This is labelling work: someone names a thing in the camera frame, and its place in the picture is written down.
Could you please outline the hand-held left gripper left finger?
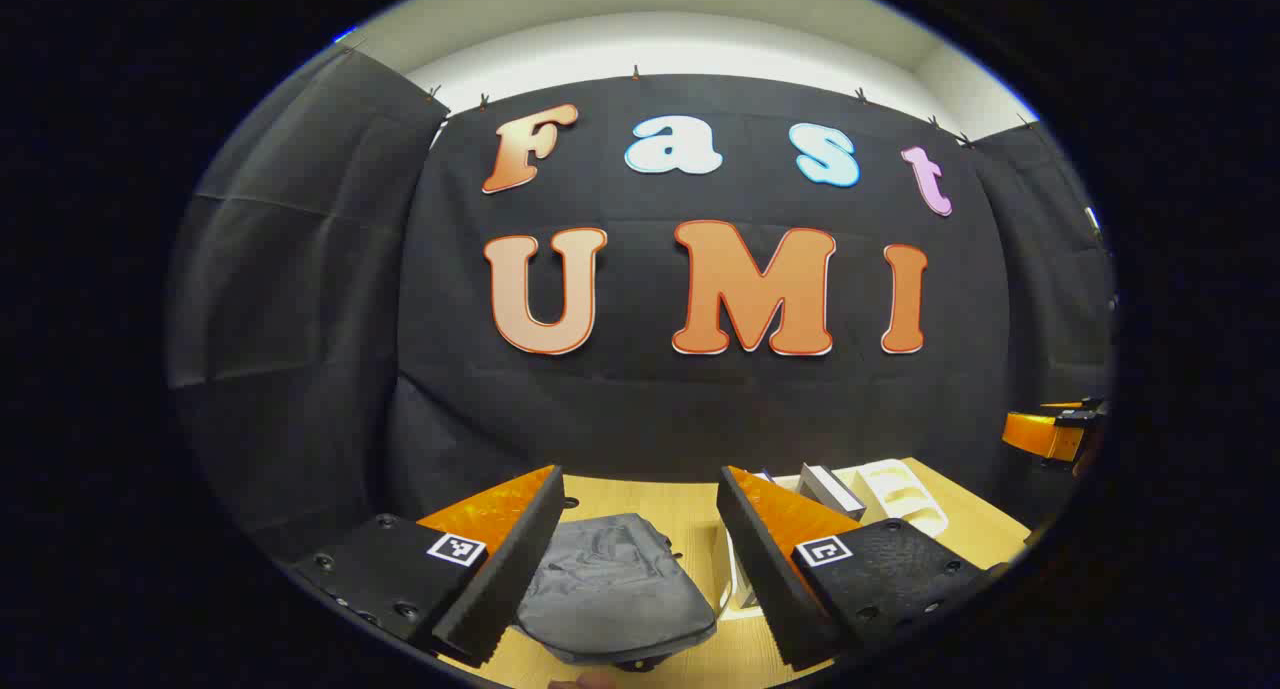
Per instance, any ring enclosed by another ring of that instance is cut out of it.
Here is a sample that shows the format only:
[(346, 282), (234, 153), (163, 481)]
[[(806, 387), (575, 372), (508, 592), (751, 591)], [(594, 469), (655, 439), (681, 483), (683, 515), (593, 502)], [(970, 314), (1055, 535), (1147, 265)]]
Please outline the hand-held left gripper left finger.
[(379, 514), (291, 563), (375, 631), (480, 667), (497, 651), (564, 507), (548, 465), (412, 520)]

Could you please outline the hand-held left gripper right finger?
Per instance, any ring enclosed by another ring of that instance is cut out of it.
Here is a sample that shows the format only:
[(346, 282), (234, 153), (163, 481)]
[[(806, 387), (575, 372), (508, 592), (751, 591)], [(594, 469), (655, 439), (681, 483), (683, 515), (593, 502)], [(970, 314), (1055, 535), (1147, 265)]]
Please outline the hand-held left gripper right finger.
[(1011, 520), (923, 465), (719, 471), (716, 505), (780, 657), (804, 670), (900, 645), (1011, 558)]

